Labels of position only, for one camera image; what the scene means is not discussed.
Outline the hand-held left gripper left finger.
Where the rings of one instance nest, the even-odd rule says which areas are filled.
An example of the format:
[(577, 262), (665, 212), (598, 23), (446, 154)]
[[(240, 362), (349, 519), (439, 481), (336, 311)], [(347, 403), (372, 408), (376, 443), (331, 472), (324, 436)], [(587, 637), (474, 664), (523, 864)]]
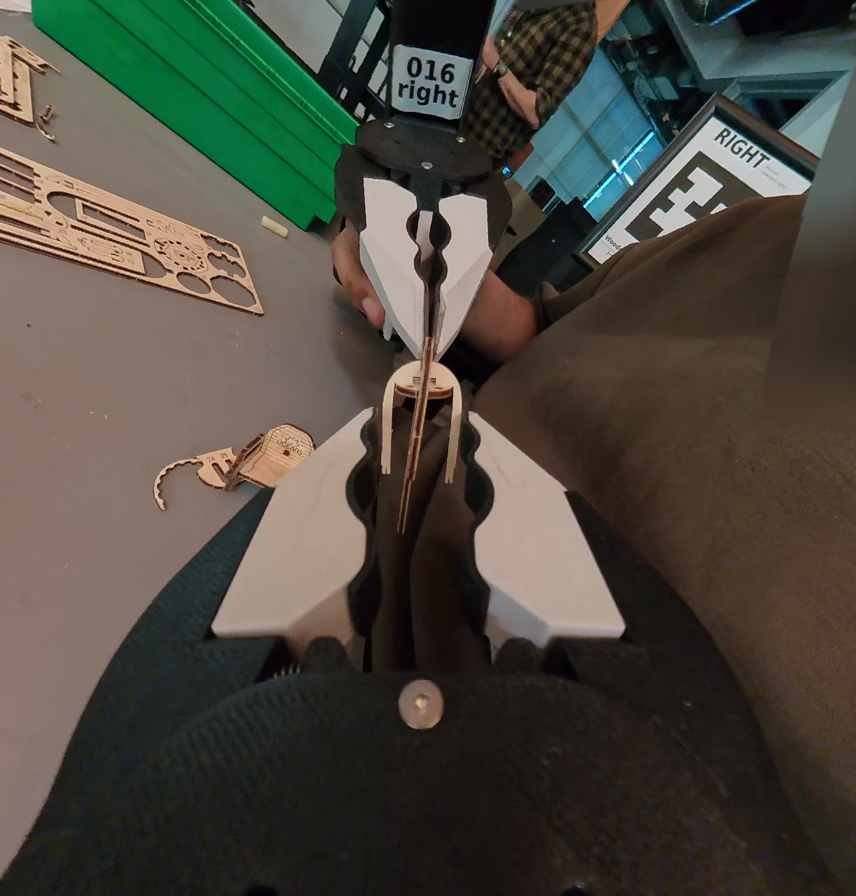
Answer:
[(365, 641), (380, 603), (375, 501), (380, 425), (367, 408), (276, 486), (212, 622), (222, 639)]

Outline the framed black-white marker sign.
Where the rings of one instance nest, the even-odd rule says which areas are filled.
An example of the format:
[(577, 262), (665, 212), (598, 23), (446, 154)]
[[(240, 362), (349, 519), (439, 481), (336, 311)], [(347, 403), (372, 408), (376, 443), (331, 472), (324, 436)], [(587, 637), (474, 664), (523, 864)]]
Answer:
[(604, 215), (576, 252), (590, 270), (748, 199), (798, 196), (819, 158), (717, 94)]

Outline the wooden-top standing table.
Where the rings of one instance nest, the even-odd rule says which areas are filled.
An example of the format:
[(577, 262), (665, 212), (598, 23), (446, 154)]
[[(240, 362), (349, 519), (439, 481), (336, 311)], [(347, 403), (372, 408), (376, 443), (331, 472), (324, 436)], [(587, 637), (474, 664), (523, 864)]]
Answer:
[(385, 118), (390, 1), (347, 2), (317, 81), (359, 122)]

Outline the wooden curved toothed piece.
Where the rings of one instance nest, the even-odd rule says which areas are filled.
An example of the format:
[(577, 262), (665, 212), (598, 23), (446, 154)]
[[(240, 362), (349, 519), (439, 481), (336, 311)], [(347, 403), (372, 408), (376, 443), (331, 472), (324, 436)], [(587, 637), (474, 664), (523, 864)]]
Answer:
[(227, 488), (229, 470), (235, 464), (236, 454), (232, 447), (220, 449), (207, 454), (200, 454), (191, 458), (181, 459), (163, 467), (153, 483), (153, 499), (161, 511), (166, 510), (166, 503), (161, 490), (164, 477), (173, 469), (180, 466), (195, 465), (198, 467), (198, 479), (205, 485), (216, 490), (225, 491)]

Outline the green plastic bin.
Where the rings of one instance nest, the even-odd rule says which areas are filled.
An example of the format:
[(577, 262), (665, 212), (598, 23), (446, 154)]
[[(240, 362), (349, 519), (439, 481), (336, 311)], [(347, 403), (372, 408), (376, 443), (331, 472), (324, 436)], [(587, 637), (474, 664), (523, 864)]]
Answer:
[(34, 25), (303, 230), (356, 120), (230, 1), (34, 1)]

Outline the slotted wooden puzzle sheet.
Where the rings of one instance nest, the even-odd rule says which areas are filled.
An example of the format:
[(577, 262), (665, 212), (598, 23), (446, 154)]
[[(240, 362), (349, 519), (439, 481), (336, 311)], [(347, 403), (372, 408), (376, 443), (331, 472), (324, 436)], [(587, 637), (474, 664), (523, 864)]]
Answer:
[(1, 147), (0, 242), (264, 314), (237, 244)]

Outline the small wooden chair model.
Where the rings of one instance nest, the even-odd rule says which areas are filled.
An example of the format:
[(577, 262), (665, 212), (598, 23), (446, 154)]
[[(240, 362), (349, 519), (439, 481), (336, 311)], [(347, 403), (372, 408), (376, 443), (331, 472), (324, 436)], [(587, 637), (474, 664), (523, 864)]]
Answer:
[(282, 424), (260, 434), (236, 454), (225, 474), (223, 490), (232, 491), (241, 482), (274, 488), (315, 450), (305, 430)]

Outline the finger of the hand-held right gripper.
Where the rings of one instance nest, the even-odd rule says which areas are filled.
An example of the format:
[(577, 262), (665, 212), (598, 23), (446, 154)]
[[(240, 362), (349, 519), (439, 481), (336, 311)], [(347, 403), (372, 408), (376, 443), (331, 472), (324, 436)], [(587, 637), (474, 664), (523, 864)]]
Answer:
[(384, 178), (365, 178), (363, 190), (360, 259), (385, 310), (385, 336), (394, 330), (411, 353), (422, 354), (425, 284), (416, 264), (421, 250), (409, 230), (419, 216), (416, 197)]
[(481, 196), (448, 196), (436, 220), (443, 240), (429, 280), (428, 334), (434, 352), (446, 352), (462, 329), (492, 257), (488, 203)]

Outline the thin wooden strip piece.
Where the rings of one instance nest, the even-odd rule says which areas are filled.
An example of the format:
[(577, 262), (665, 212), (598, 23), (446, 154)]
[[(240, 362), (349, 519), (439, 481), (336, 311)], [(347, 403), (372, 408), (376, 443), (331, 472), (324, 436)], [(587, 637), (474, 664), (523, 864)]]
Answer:
[(426, 337), (422, 350), (420, 375), (416, 386), (407, 387), (411, 392), (414, 389), (414, 406), (412, 411), (411, 432), (407, 448), (406, 463), (404, 466), (403, 484), (397, 521), (397, 532), (402, 535), (405, 532), (408, 508), (411, 497), (411, 487), (414, 481), (418, 461), (420, 457), (422, 435), (426, 420), (427, 404), (430, 395), (431, 364), (435, 354), (435, 336)]

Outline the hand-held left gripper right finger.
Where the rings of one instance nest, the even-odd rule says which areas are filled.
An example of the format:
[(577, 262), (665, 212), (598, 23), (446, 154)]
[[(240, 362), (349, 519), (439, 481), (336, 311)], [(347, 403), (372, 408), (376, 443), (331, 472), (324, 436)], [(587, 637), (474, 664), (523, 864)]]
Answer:
[(513, 639), (618, 640), (626, 624), (568, 501), (567, 489), (470, 411), (461, 436), (466, 617), (492, 654)]

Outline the wooden arch-shaped piece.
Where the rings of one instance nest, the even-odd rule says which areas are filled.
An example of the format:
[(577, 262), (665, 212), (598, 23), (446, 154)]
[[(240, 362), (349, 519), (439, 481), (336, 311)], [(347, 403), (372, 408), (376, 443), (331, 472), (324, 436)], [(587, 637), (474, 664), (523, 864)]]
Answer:
[[(383, 474), (389, 474), (391, 471), (392, 407), (394, 397), (399, 393), (405, 398), (415, 399), (418, 396), (421, 377), (422, 363), (412, 361), (399, 367), (386, 386), (381, 409), (380, 462)], [(445, 483), (451, 484), (454, 481), (459, 453), (463, 421), (463, 394), (456, 376), (444, 364), (440, 364), (437, 361), (431, 364), (427, 397), (429, 400), (452, 399), (452, 417), (445, 463)]]

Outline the person's right hand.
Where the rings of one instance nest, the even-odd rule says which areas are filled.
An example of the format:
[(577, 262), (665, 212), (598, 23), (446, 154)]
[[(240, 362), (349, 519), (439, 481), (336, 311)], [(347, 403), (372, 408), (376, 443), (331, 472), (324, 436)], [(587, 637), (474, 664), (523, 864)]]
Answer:
[(383, 308), (360, 258), (359, 232), (343, 218), (341, 228), (331, 244), (333, 271), (344, 296), (377, 330), (385, 326)]

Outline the large emptied wooden puzzle sheet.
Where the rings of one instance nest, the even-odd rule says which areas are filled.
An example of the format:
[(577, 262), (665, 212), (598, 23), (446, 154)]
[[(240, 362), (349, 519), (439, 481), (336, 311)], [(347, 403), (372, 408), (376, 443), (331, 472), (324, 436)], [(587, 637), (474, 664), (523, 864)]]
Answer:
[(8, 36), (0, 36), (0, 113), (27, 126), (35, 126), (42, 136), (56, 142), (46, 128), (53, 116), (48, 105), (36, 114), (33, 105), (31, 72), (44, 74), (58, 70), (36, 53)]

